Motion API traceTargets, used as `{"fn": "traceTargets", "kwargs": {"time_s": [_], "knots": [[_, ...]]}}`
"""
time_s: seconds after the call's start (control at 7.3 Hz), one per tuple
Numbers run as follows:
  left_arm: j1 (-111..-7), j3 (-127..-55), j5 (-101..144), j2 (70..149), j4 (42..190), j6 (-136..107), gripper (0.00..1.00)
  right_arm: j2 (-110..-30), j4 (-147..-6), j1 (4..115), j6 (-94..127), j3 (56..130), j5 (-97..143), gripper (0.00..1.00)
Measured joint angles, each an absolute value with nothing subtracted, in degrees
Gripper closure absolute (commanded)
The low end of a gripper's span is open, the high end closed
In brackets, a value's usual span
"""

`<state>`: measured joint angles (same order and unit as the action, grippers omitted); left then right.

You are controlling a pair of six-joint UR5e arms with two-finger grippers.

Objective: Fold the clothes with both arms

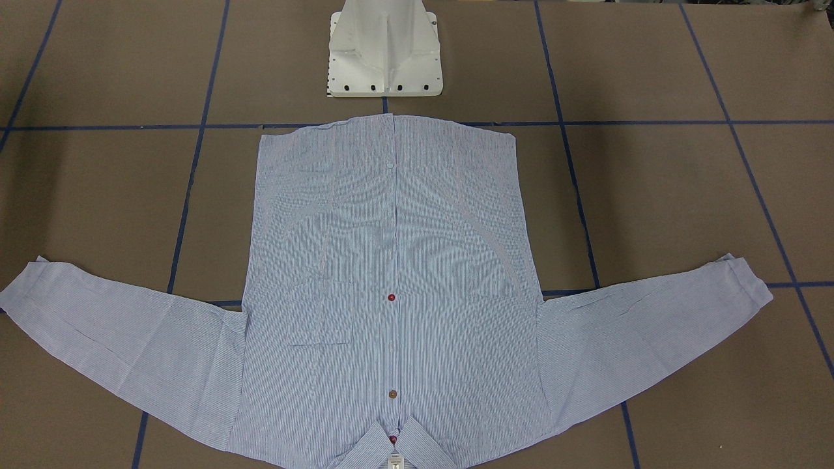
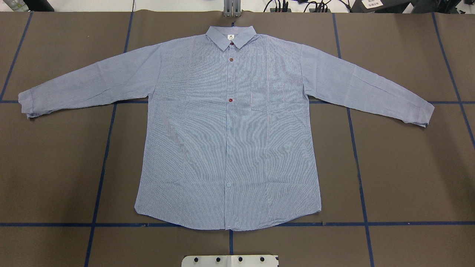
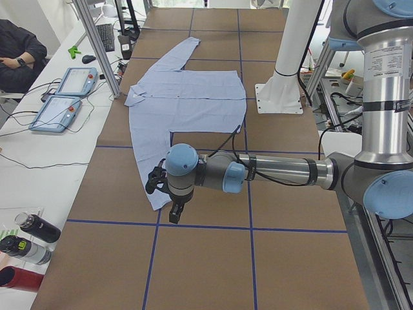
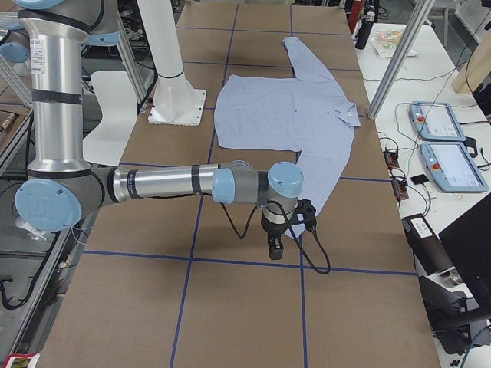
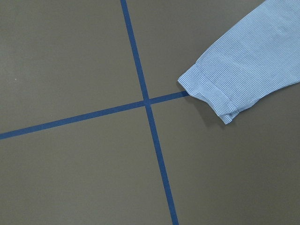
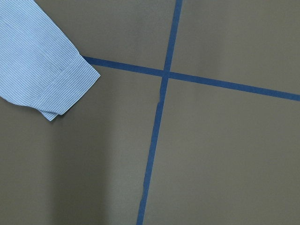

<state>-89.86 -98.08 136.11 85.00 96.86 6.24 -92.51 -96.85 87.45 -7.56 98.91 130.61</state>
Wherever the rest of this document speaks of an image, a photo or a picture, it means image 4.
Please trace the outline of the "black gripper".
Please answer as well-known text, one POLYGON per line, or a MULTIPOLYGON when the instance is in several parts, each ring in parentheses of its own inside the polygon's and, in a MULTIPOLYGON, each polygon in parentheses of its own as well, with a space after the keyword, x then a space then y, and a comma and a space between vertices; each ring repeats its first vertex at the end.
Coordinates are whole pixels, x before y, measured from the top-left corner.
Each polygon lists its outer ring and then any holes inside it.
POLYGON ((284 250, 281 236, 287 230, 288 226, 285 222, 281 224, 271 222, 265 217, 265 215, 262 215, 261 217, 261 226, 267 233, 269 259, 281 259, 284 250))

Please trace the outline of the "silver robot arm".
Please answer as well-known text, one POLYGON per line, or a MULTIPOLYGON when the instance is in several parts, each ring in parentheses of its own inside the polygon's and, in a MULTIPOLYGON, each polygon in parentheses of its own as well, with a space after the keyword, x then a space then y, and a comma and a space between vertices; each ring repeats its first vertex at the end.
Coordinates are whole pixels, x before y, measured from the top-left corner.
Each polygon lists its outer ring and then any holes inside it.
POLYGON ((223 205, 262 209, 269 257, 282 257, 282 234, 302 207, 302 171, 276 163, 255 171, 243 161, 164 169, 98 167, 83 156, 81 47, 119 40, 114 1, 20 1, 18 19, 30 40, 35 159, 15 195, 19 215, 58 232, 99 208, 128 199, 211 196, 223 205))

